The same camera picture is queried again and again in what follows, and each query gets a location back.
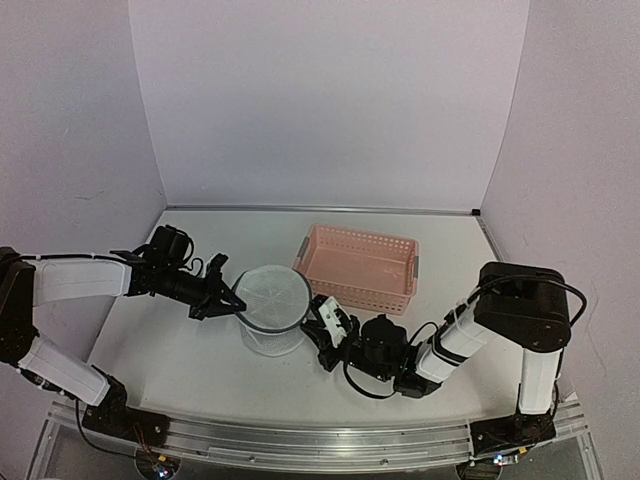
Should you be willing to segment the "white mesh laundry bag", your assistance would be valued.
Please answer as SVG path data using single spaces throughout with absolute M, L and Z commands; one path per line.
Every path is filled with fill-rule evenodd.
M 300 325 L 309 313 L 312 290 L 299 272 L 265 265 L 245 271 L 232 289 L 246 304 L 246 310 L 236 317 L 247 348 L 266 357 L 280 357 L 304 342 Z

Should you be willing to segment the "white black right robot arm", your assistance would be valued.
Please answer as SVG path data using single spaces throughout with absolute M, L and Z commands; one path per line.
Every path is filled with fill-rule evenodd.
M 522 363 L 514 413 L 470 426 L 472 452 L 480 457 L 555 437 L 557 379 L 578 319 L 569 311 L 569 295 L 586 299 L 555 270 L 489 262 L 480 270 L 475 289 L 425 341 L 384 314 L 361 323 L 325 295 L 313 298 L 301 330 L 315 345 L 325 371 L 340 367 L 347 383 L 373 400 L 378 394 L 357 384 L 351 369 L 391 383 L 393 395 L 422 399 L 493 340 L 519 346 Z

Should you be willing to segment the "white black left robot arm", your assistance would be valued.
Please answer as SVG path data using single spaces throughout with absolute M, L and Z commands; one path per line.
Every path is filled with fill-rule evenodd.
M 130 406 L 116 377 L 66 352 L 44 327 L 59 304 L 93 298 L 162 296 L 186 305 L 195 320 L 246 309 L 222 278 L 227 258 L 216 255 L 204 273 L 191 273 L 183 247 L 143 245 L 107 255 L 22 255 L 1 250 L 1 361 L 39 388 L 71 399 L 85 412 L 82 428 L 159 447 L 167 416 Z

